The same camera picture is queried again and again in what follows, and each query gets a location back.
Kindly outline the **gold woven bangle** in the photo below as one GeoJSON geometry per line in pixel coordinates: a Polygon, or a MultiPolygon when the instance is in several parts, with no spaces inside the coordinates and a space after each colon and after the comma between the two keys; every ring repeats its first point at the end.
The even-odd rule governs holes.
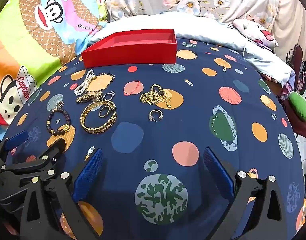
{"type": "Polygon", "coordinates": [[[117,121],[117,108],[114,102],[101,99],[95,102],[90,103],[86,108],[82,111],[80,115],[80,124],[81,127],[89,134],[101,134],[105,131],[109,130],[117,121]],[[93,120],[93,124],[91,124],[92,118],[95,117],[95,113],[93,110],[97,108],[99,110],[98,118],[99,120],[93,120]]]}

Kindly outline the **red jewelry box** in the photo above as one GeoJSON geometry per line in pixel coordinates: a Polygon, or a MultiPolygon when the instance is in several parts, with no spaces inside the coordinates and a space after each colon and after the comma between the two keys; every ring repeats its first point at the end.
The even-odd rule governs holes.
{"type": "Polygon", "coordinates": [[[174,64],[177,40],[173,29],[142,29],[109,35],[84,51],[86,68],[120,64],[174,64]]]}

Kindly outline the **navy planet print blanket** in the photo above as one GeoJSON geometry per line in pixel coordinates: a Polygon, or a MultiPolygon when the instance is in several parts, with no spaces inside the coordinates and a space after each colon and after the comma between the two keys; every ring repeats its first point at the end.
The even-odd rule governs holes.
{"type": "Polygon", "coordinates": [[[46,120],[58,102],[71,118],[68,148],[58,163],[71,171],[94,147],[102,169],[86,198],[100,218],[102,239],[205,239],[228,206],[203,163],[206,147],[236,170],[272,175],[285,207],[287,239],[297,232],[304,197],[301,156],[276,96],[243,56],[214,44],[180,39],[171,64],[94,68],[90,89],[117,108],[104,133],[81,127],[85,104],[74,89],[87,70],[76,58],[36,90],[6,135],[26,130],[28,140],[7,163],[39,156],[52,142],[46,120]],[[161,121],[148,114],[163,112],[161,121]]]}

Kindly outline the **colourful monkey cartoon quilt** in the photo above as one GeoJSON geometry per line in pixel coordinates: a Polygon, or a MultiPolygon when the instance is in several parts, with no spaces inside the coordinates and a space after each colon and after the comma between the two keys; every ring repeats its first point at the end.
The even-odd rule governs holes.
{"type": "Polygon", "coordinates": [[[106,24],[107,0],[8,0],[0,12],[0,139],[46,79],[106,24]]]}

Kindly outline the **dark chair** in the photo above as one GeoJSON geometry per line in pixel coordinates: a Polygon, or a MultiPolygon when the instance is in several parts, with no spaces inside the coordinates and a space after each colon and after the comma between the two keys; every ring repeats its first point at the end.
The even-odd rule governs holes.
{"type": "Polygon", "coordinates": [[[304,60],[303,49],[299,44],[295,45],[286,54],[286,63],[295,71],[294,90],[304,94],[306,89],[306,60],[304,60]]]}

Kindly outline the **pink white plush pillow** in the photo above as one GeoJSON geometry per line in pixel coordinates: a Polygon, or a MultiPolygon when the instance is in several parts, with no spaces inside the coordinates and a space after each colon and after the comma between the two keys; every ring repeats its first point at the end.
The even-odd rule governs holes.
{"type": "Polygon", "coordinates": [[[244,35],[244,37],[249,38],[256,43],[262,44],[271,49],[279,47],[274,36],[257,22],[235,19],[232,24],[242,35],[244,35]]]}

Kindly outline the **beige curtain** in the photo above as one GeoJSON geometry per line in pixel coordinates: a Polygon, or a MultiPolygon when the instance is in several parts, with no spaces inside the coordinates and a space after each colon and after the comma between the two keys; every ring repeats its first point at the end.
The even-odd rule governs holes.
{"type": "Polygon", "coordinates": [[[275,49],[278,57],[286,60],[286,54],[298,44],[306,61],[306,9],[300,0],[279,0],[273,36],[279,44],[275,49]]]}

